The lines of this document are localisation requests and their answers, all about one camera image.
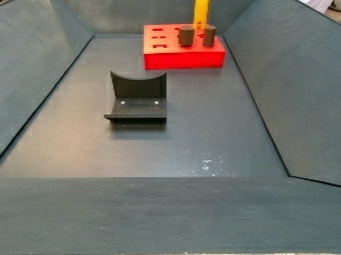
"curved holder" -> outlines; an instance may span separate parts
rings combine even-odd
[[[168,73],[152,79],[134,79],[112,72],[116,92],[112,122],[168,120]]]

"red block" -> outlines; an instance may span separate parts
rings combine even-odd
[[[196,30],[195,43],[182,47],[178,29],[186,24],[145,26],[146,69],[221,68],[225,48],[216,37],[212,48],[203,45],[204,31]]]

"yellow peg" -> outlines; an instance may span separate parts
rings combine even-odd
[[[193,23],[195,29],[204,29],[207,26],[208,5],[209,0],[196,0],[195,23]]]

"gray surface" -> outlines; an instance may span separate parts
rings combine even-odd
[[[0,7],[0,153],[92,39],[55,0]]]
[[[110,71],[145,71],[141,36],[98,36],[2,160],[2,177],[287,176],[244,79],[169,70],[166,128],[114,129]]]
[[[100,34],[142,34],[146,24],[193,22],[195,0],[62,1]],[[225,31],[252,1],[211,1],[209,22],[219,32]]]
[[[223,32],[232,26],[255,0],[211,0],[209,23]]]
[[[291,174],[341,184],[340,25],[257,0],[225,37]]]
[[[341,189],[277,178],[2,179],[2,254],[340,253]]]

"bin floor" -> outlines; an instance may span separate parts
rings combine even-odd
[[[287,177],[232,56],[169,70],[165,127],[117,128],[110,71],[152,77],[141,36],[97,36],[2,159],[2,177]]]

